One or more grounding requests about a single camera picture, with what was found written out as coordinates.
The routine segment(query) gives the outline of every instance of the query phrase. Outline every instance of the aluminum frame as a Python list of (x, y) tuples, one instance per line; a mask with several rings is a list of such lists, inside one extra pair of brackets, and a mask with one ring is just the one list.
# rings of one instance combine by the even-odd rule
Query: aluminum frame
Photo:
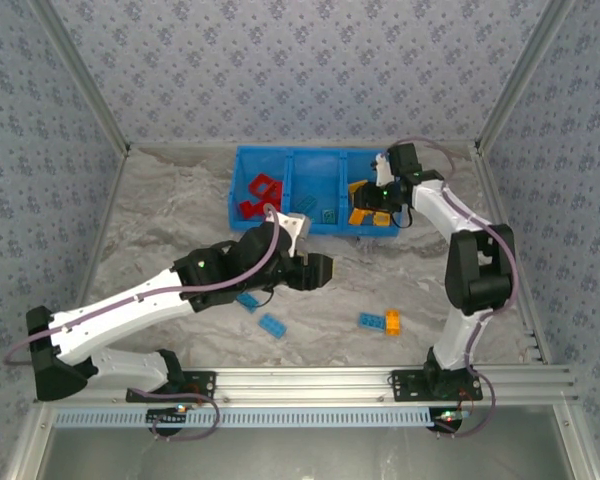
[[(500, 195), (498, 194), (498, 188), (488, 159), (479, 153), (475, 147), (470, 146), (469, 151), (471, 152), (471, 160), (476, 170), (480, 187), (482, 187), (482, 191), (484, 192), (491, 221), (494, 223), (509, 224), (509, 219), (502, 204), (502, 200), (500, 199)], [(537, 348), (540, 353), (540, 360), (545, 364), (551, 363), (549, 344), (544, 335), (542, 325), (540, 324), (540, 317), (536, 311), (535, 303), (533, 302), (531, 287), (527, 280), (524, 265), (519, 262), (517, 267), (520, 281), (517, 307), (520, 312), (520, 317), (525, 326), (533, 331), (533, 336), (535, 337)]]
[(29, 0), (29, 6), (38, 17), (42, 28), (47, 32), (49, 41), (62, 58), (111, 145), (120, 155), (124, 155), (127, 152), (127, 141), (58, 12), (50, 0)]
[[(221, 408), (306, 407), (307, 409), (434, 407), (445, 402), (396, 403), (387, 380), (397, 368), (420, 367), (273, 367), (215, 368), (215, 398)], [(579, 405), (573, 373), (561, 365), (482, 365), (478, 370), (494, 384), (501, 406), (553, 405), (576, 480), (600, 480), (600, 463)], [(106, 408), (112, 413), (137, 410), (124, 402), (124, 390), (89, 390), (68, 399), (36, 404), (27, 417), (5, 478), (34, 479), (59, 411)], [(489, 392), (476, 402), (488, 405)]]
[(493, 146), (574, 4), (575, 0), (548, 1), (478, 136), (482, 152)]
[(127, 152), (122, 155), (118, 169), (116, 170), (116, 174), (113, 178), (113, 182), (111, 183), (111, 189), (109, 190), (109, 197), (107, 198), (105, 210), (100, 218), (100, 228), (98, 228), (93, 248), (91, 249), (91, 254), (89, 255), (89, 263), (87, 263), (86, 272), (82, 278), (80, 290), (78, 291), (78, 298), (75, 304), (76, 307), (85, 305), (87, 303), (87, 299), (89, 298), (89, 293), (91, 291), (91, 287), (93, 286), (93, 281), (95, 280), (96, 271), (98, 270), (98, 264), (102, 258), (102, 252), (104, 251), (105, 240), (107, 238), (107, 229), (111, 223), (113, 205), (118, 198), (120, 182), (122, 181), (122, 175), (124, 173), (124, 168), (127, 164), (128, 157), (129, 154)]

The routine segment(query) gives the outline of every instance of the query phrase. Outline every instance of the patterned wallpaper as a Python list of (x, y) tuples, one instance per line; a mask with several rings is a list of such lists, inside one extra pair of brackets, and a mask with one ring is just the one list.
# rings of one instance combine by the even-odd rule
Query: patterned wallpaper
[(0, 478), (34, 398), (2, 356), (27, 309), (75, 300), (117, 165), (27, 2), (0, 0)]
[(475, 138), (546, 0), (53, 0), (130, 143)]
[(576, 3), (489, 159), (556, 362), (600, 444), (600, 0)]

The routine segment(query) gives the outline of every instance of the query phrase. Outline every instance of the robotic arm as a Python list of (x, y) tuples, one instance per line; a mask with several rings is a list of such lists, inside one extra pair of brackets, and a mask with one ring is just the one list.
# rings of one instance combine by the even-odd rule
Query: robotic arm
[[(304, 215), (276, 215), (280, 229), (275, 249), (252, 275), (245, 276), (245, 272), (262, 262), (273, 241), (272, 213), (239, 241), (193, 250), (171, 268), (125, 292), (67, 312), (52, 314), (45, 307), (30, 310), (26, 317), (30, 335), (55, 331), (30, 345), (38, 399), (66, 398), (87, 384), (93, 388), (123, 386), (179, 392), (184, 378), (173, 352), (138, 354), (105, 347), (191, 310), (200, 312), (232, 303), (246, 291), (272, 292), (280, 284), (295, 290), (324, 286), (331, 279), (333, 261), (302, 251), (309, 219)], [(241, 275), (243, 280), (231, 280)]]
[[(390, 147), (386, 155), (376, 157), (372, 167), (377, 172), (376, 182), (368, 182), (353, 193), (354, 208), (390, 215), (401, 212), (403, 206), (413, 208), (449, 243), (445, 290), (451, 308), (442, 337), (429, 351), (424, 375), (433, 398), (450, 398), (459, 388), (474, 383), (475, 377), (465, 368), (465, 349), (477, 323), (485, 312), (502, 307), (512, 294), (512, 266), (502, 247), (480, 225), (488, 225), (511, 252), (513, 232), (508, 225), (491, 225), (448, 189), (445, 199), (444, 178), (435, 170), (422, 169), (413, 143)], [(468, 218), (457, 208), (467, 212)], [(482, 331), (470, 346), (471, 363)]]

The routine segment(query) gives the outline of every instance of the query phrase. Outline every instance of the marble surface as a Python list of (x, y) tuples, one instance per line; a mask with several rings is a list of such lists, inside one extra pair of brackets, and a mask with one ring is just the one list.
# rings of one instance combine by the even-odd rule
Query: marble surface
[[(427, 168), (449, 171), (439, 152), (418, 146), (418, 154)], [(227, 220), (234, 155), (235, 147), (132, 149), (90, 301), (141, 283), (192, 249), (239, 238)], [(469, 160), (459, 162), (451, 187), (486, 216)], [(413, 226), (397, 238), (311, 236), (308, 246), (335, 259), (334, 277), (324, 288), (278, 287), (273, 300), (253, 315), (238, 304), (216, 307), (152, 326), (114, 347), (168, 348), (184, 366), (421, 364), (449, 309), (443, 283), (447, 245), (428, 220), (415, 213)], [(264, 300), (268, 294), (255, 296)], [(401, 312), (399, 337), (358, 328), (360, 312), (383, 314), (388, 308)], [(258, 327), (264, 313), (288, 327), (282, 339)], [(511, 310), (487, 326), (476, 362), (519, 363), (525, 348), (524, 326)]]

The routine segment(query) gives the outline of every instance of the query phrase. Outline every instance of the yellow lego brick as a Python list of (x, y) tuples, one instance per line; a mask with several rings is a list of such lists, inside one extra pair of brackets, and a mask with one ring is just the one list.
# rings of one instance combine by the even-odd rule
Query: yellow lego brick
[(369, 215), (371, 212), (369, 210), (361, 210), (359, 208), (354, 208), (353, 212), (351, 212), (351, 216), (349, 217), (349, 225), (361, 225), (364, 217)]
[(349, 184), (349, 195), (353, 195), (353, 193), (359, 189), (362, 185), (367, 183), (367, 180), (361, 180), (360, 182), (350, 183)]
[(376, 212), (373, 215), (373, 224), (376, 227), (388, 227), (391, 222), (391, 217), (388, 213)]
[(387, 310), (385, 319), (385, 333), (393, 336), (400, 335), (400, 312), (398, 310)]

